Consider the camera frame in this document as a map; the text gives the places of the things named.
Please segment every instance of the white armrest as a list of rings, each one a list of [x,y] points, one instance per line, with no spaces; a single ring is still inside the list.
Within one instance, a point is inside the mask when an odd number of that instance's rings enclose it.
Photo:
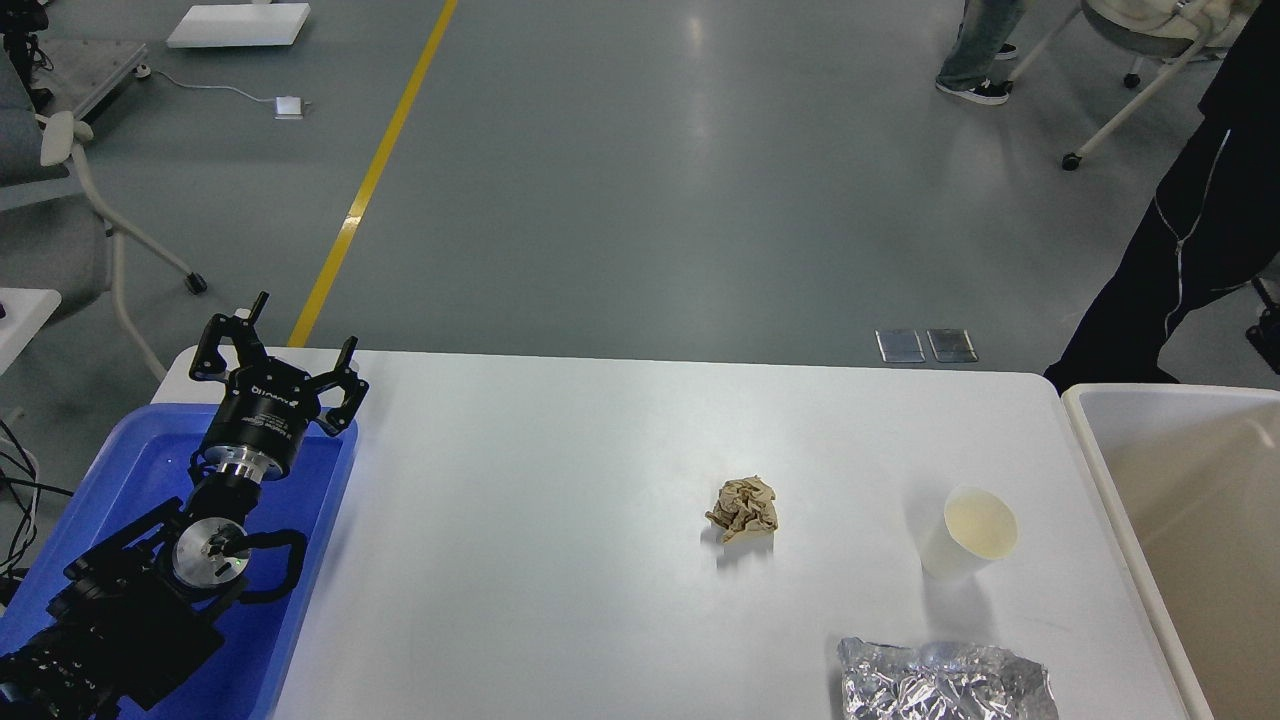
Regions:
[[[72,145],[93,140],[93,131],[88,123],[82,123],[72,115],[70,110],[54,113],[52,117],[36,119],[45,124],[44,141],[40,143],[40,164],[51,168],[67,161],[72,155]]]

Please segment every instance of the crumpled paper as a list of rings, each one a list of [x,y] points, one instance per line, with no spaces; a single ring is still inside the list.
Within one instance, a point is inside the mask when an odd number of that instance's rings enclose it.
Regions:
[[[759,475],[730,480],[721,488],[716,507],[707,519],[724,528],[721,542],[754,537],[778,529],[778,512],[773,507],[777,495]]]

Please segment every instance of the aluminum foil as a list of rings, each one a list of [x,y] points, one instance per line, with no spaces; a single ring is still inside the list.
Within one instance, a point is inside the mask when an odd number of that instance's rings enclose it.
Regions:
[[[1057,720],[1048,670],[1007,650],[840,641],[847,720]]]

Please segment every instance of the paper cup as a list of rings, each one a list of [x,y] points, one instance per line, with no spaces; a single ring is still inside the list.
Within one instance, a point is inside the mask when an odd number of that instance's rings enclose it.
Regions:
[[[920,548],[920,565],[940,580],[957,580],[1007,557],[1016,544],[1018,518],[1007,505],[984,489],[957,487]]]

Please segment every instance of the chair leg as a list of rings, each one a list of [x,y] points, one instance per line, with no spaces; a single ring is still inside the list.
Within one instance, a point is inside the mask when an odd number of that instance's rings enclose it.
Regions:
[[[1044,49],[1048,47],[1048,44],[1053,42],[1053,38],[1062,35],[1062,31],[1066,29],[1066,26],[1071,24],[1071,20],[1074,20],[1075,17],[1079,14],[1080,14],[1080,5],[1075,4],[1071,8],[1071,12],[1068,13],[1065,18],[1062,18],[1062,22],[1057,23],[1057,27],[1055,27],[1052,32],[1046,35],[1044,40],[1037,42],[1036,47],[1032,47],[1032,51],[1028,53],[1025,58],[1023,58],[1023,61],[1018,63],[1018,67],[1014,68],[1011,73],[1009,73],[1009,79],[1005,81],[1006,90],[1012,87],[1012,82],[1020,78],[1024,72],[1027,72],[1027,68],[1029,68],[1030,64],[1034,63],[1036,59],[1039,58],[1042,53],[1044,53]]]
[[[1178,56],[1178,60],[1175,60],[1174,64],[1169,65],[1165,69],[1165,72],[1160,73],[1160,76],[1156,79],[1151,81],[1151,85],[1143,88],[1143,91],[1139,92],[1133,100],[1130,100],[1128,105],[1121,108],[1120,111],[1116,113],[1114,118],[1107,120],[1107,124],[1102,126],[1098,129],[1098,132],[1093,133],[1093,137],[1091,137],[1084,145],[1078,147],[1074,152],[1068,152],[1066,156],[1062,158],[1062,168],[1068,170],[1074,170],[1076,167],[1079,167],[1080,160],[1083,160],[1085,155],[1093,152],[1093,150],[1098,146],[1098,143],[1106,140],[1112,132],[1116,131],[1116,128],[1119,128],[1121,124],[1124,124],[1125,120],[1129,119],[1129,115],[1134,114],[1138,110],[1138,108],[1146,105],[1147,101],[1151,100],[1152,95],[1158,92],[1161,87],[1165,87],[1165,83],[1167,83],[1170,79],[1172,79],[1174,76],[1181,72],[1181,69],[1187,67],[1187,63],[1192,58],[1198,55],[1201,50],[1203,50],[1204,44],[1208,42],[1208,37],[1210,35],[1207,32],[1202,32],[1201,36],[1196,38],[1196,42],[1192,42],[1192,46]],[[1071,163],[1073,167],[1068,167],[1069,159],[1075,160],[1074,163]]]
[[[84,149],[81,147],[78,142],[72,145],[72,159],[76,161],[76,172],[79,177],[81,186],[84,188],[84,196],[88,197],[90,204],[93,205],[93,210],[96,210],[102,218],[108,219],[113,225],[124,231],[125,234],[138,241],[157,258],[173,265],[174,269],[184,275],[187,290],[189,290],[192,295],[200,295],[204,292],[207,284],[200,273],[192,270],[191,265],[188,265],[186,260],[178,258],[170,252],[168,247],[152,240],[151,236],[142,232],[141,228],[116,213],[110,205],[106,204],[105,200],[102,200],[102,196],[97,192],[97,186],[93,183],[93,176],[90,173],[88,158],[84,156]]]
[[[1129,72],[1124,76],[1124,86],[1129,90],[1138,87],[1142,82],[1142,74],[1139,74],[1139,70],[1142,69],[1143,60],[1144,58],[1142,55],[1133,56],[1133,64],[1129,65]]]
[[[133,343],[138,346],[138,351],[142,352],[142,361],[146,363],[147,369],[151,374],[156,377],[157,380],[163,380],[165,375],[165,368],[160,364],[160,359],[156,357],[151,346],[138,332],[137,325],[133,324],[133,318],[129,316],[129,310],[124,306],[124,238],[119,233],[111,237],[111,306],[115,309],[115,319],[120,323],[120,328],[124,333],[133,340]]]

